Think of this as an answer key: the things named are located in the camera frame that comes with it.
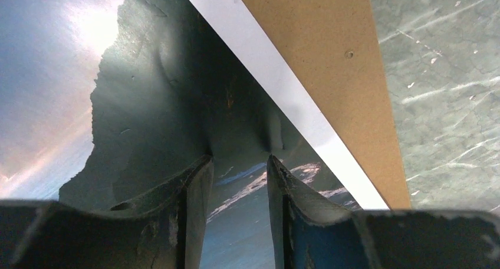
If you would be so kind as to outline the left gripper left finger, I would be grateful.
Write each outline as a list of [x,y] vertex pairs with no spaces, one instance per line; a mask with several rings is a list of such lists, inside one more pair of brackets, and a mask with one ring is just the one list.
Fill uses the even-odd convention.
[[213,160],[205,155],[107,211],[1,201],[2,268],[198,268]]

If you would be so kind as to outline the mountain landscape photo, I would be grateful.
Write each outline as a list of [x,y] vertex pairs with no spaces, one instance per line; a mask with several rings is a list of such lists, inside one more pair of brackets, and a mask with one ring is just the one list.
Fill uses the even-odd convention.
[[107,211],[208,155],[198,268],[276,268],[268,158],[348,190],[265,79],[292,104],[193,0],[1,0],[1,201]]

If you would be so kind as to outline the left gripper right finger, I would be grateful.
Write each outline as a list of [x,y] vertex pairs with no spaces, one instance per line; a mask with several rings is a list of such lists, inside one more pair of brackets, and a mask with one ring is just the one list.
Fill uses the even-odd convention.
[[267,161],[276,268],[498,268],[499,217],[484,211],[359,210]]

